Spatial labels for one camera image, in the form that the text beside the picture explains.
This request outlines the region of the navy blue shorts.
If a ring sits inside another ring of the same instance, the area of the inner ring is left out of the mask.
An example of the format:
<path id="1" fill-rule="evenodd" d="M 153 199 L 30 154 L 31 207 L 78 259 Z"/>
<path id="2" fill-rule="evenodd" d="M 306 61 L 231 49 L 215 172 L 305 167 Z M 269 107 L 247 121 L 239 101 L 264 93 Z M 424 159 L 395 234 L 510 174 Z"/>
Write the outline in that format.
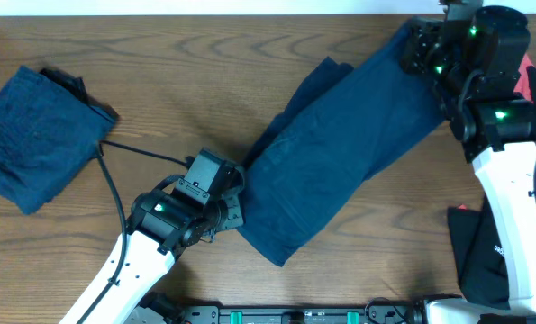
<path id="1" fill-rule="evenodd" d="M 251 147 L 242 165 L 239 233 L 268 261 L 286 261 L 363 182 L 443 121 L 428 83 L 399 66 L 409 26 L 358 67 L 325 58 Z"/>

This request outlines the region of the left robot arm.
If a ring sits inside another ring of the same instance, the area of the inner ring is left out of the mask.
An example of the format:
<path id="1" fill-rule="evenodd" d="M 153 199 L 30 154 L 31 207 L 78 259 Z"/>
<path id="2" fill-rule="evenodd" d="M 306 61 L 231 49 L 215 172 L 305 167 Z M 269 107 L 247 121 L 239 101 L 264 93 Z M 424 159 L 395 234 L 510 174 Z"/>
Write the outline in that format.
<path id="1" fill-rule="evenodd" d="M 62 322 L 125 322 L 187 248 L 242 225 L 244 186 L 241 166 L 192 164 L 138 196 L 114 249 Z"/>

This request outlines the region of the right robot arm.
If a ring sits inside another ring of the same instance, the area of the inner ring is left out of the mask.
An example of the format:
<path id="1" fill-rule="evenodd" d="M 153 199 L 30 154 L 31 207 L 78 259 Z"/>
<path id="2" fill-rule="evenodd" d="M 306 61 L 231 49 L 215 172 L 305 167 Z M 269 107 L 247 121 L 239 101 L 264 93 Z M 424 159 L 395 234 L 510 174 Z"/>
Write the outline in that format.
<path id="1" fill-rule="evenodd" d="M 447 1 L 441 20 L 415 17 L 400 60 L 432 83 L 482 185 L 507 277 L 505 308 L 465 296 L 422 301 L 416 323 L 536 323 L 536 103 L 516 89 L 530 44 L 526 16 L 480 1 Z"/>

